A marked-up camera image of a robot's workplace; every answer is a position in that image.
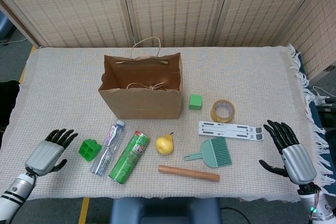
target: wooden dowel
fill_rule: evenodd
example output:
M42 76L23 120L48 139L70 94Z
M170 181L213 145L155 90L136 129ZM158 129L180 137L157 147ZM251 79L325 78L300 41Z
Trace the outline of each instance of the wooden dowel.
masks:
M218 174L204 173L204 172L199 172L197 170L182 169L182 168L165 166L165 165L159 166L159 172L167 173L167 174L175 174L175 175L180 175L184 177L211 180L214 182L219 182L220 180L220 176Z

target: green toy block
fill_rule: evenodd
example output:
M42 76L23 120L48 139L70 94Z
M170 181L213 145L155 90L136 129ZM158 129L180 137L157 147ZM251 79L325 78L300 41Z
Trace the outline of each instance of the green toy block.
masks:
M79 148L79 154L86 159L86 161L93 160L101 149L101 145L97 144L96 140L86 139Z
M200 110L202 107L202 96L199 94L190 95L189 99L189 109Z

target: yellow pear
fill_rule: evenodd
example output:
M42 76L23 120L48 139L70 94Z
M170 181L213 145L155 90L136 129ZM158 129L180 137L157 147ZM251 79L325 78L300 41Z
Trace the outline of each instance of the yellow pear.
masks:
M172 134L173 133L160 136L155 141L155 148L162 155L167 155L174 149Z

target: packing tape roll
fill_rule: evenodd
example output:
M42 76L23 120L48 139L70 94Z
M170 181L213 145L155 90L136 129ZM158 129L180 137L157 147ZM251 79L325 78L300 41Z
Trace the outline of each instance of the packing tape roll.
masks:
M227 118L222 118L216 114L216 109L218 106L223 106L224 108L227 109L229 112L229 117ZM228 101L228 100L218 100L217 102L214 103L212 106L212 109L210 111L210 116L214 122L217 123L227 123L232 120L232 118L235 116L235 107L233 104Z

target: white tablecloth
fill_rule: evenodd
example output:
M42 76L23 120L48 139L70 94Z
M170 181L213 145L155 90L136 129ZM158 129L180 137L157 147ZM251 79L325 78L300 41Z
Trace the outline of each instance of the white tablecloth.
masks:
M134 55L155 55L156 48L135 48ZM104 54L129 56L130 48L44 48L27 62L24 83L4 134L0 150L0 191L24 172L31 152L53 129L75 129L79 133L64 151L66 166L38 179L30 199L73 197L240 197L245 200L298 199L297 186L288 178L271 174L258 163L282 167L273 141L265 131L261 142L227 139L232 165L217 169L199 159L185 162L183 156L196 153L208 139L198 136L198 122L211 121L210 109L219 99L232 101L236 115L231 123L262 126L267 119L286 122L303 143L313 162L315 143L306 118L302 87L290 69L293 61L286 47L263 48L162 48L160 55L181 52L183 61L183 102L178 120L126 120L125 134L109 171L134 131L151 138L147 149L125 185L108 176L89 172L91 163L78 149L83 140L103 140L114 114L98 93L104 72ZM203 96L200 111L188 109L190 94ZM157 137L174 132L174 152L160 155L154 146ZM219 183L160 174L159 165L218 173Z

